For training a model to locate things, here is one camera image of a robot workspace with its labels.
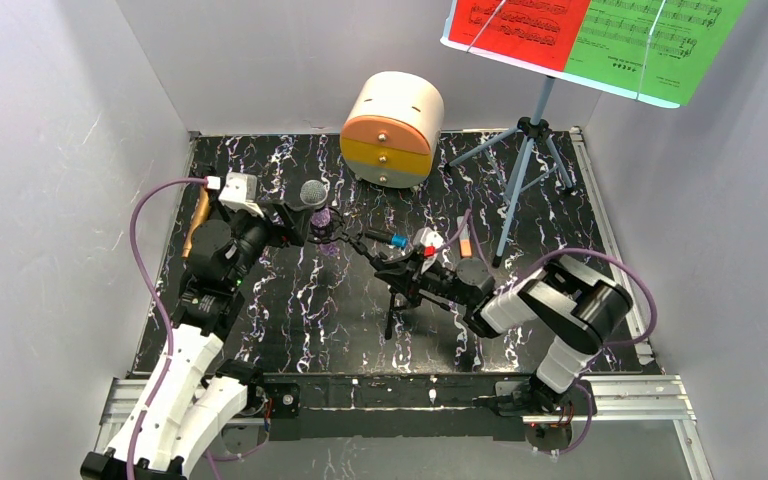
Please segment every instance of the silver microphone grille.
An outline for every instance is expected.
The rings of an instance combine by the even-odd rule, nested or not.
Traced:
[[[308,207],[322,207],[328,197],[328,186],[319,180],[308,180],[302,185],[299,198]]]

